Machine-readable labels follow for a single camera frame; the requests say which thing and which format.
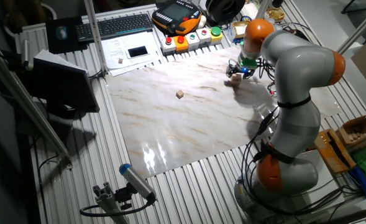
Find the paper sheet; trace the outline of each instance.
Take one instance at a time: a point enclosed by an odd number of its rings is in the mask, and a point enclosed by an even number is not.
[[[102,41],[108,69],[113,76],[129,72],[158,60],[157,44],[152,33],[141,32]],[[127,50],[145,46],[148,54],[129,58]]]

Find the mouse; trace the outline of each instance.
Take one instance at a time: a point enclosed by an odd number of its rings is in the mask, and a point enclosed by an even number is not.
[[[56,28],[56,38],[58,40],[65,40],[67,38],[67,36],[66,36],[66,27],[65,26],[58,26]]]

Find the table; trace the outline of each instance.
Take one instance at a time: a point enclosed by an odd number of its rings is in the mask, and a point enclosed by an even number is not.
[[[285,1],[282,8],[286,15],[285,21],[299,22],[309,26],[293,1]],[[99,14],[98,19],[104,20],[140,13],[151,15],[154,10],[156,10],[155,5],[123,9]],[[83,17],[83,20],[88,22],[87,17]],[[319,43],[316,36],[311,35],[307,30],[300,30],[311,41]],[[160,46],[159,39],[164,38],[164,35],[156,29],[153,35]],[[41,49],[48,49],[44,24],[25,27],[22,33],[16,35],[18,52],[20,52],[19,45],[24,39],[32,42],[34,54],[37,54]],[[192,55],[206,54],[231,45],[223,40],[217,46],[210,46],[182,55],[162,57],[158,62],[147,67],[188,58]],[[60,56],[71,63],[87,68],[90,75],[99,70],[99,62],[93,44],[89,46],[88,50],[60,54]],[[44,200],[42,200],[39,188],[37,193],[42,223],[46,223],[45,213],[49,223],[112,223],[110,218],[91,219],[79,214],[80,208],[95,204],[92,186],[102,185],[105,181],[110,182],[114,190],[125,186],[126,182],[117,170],[121,164],[129,162],[118,118],[106,86],[107,83],[99,79],[93,80],[92,84],[100,112],[87,114],[73,123],[73,131],[67,142],[67,148],[71,151],[73,169],[68,170],[63,166],[57,166],[55,162],[50,162],[45,164],[40,171]],[[321,123],[323,129],[337,129],[347,120],[366,114],[366,107],[362,100],[344,78],[328,88],[343,113],[323,119]],[[31,149],[34,167],[36,167],[37,162],[40,164],[45,159],[55,155],[55,151],[44,143],[43,140],[40,140],[37,144],[37,150]],[[158,203],[144,211],[128,215],[130,222],[247,223],[248,217],[236,204],[233,193],[235,180],[240,173],[237,164],[242,159],[242,151],[242,147],[235,148],[148,178],[149,184],[157,192]],[[38,173],[34,172],[35,183],[39,186]],[[353,184],[345,176],[336,181],[339,184]],[[327,192],[320,190],[319,193],[325,194]],[[359,200],[361,199],[353,200],[350,203],[353,204]],[[134,208],[137,208],[141,207],[144,201],[135,195],[132,203]],[[300,218],[306,218],[306,222],[310,222],[317,217],[327,215],[328,212],[331,213],[331,210]],[[293,220],[291,217],[274,216],[266,219],[265,222],[293,223]]]
[[[108,78],[107,84],[130,163],[148,178],[247,144],[277,107],[259,70],[238,88],[226,68],[239,46]],[[176,92],[184,91],[178,99]],[[321,119],[341,113],[330,91],[313,88]],[[275,124],[257,139],[272,135]]]

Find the metal rod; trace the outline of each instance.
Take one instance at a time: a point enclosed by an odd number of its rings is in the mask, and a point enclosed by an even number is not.
[[[272,0],[263,0],[258,9],[256,19],[263,19],[265,11],[268,9],[268,6],[271,4]]]
[[[344,41],[344,43],[336,50],[339,54],[344,54],[348,48],[366,31],[366,19],[358,26],[355,32]]]
[[[29,118],[35,123],[43,136],[45,136],[64,159],[69,161],[71,157],[68,150],[51,125],[47,122],[45,116],[40,112],[20,79],[14,72],[9,71],[3,58],[0,58],[0,79],[20,104],[22,109],[28,114]]]
[[[104,76],[109,74],[109,70],[107,68],[106,58],[104,56],[103,45],[101,45],[101,36],[100,31],[98,30],[96,13],[94,12],[92,0],[84,0],[84,1],[85,1],[86,12],[88,13],[91,33],[93,34],[94,44],[96,45],[98,59],[100,61],[101,71],[103,72]]]

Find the orange controller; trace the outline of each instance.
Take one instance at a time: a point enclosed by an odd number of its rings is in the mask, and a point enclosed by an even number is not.
[[[167,34],[186,35],[194,30],[201,19],[201,11],[184,1],[168,1],[152,13],[152,21]]]

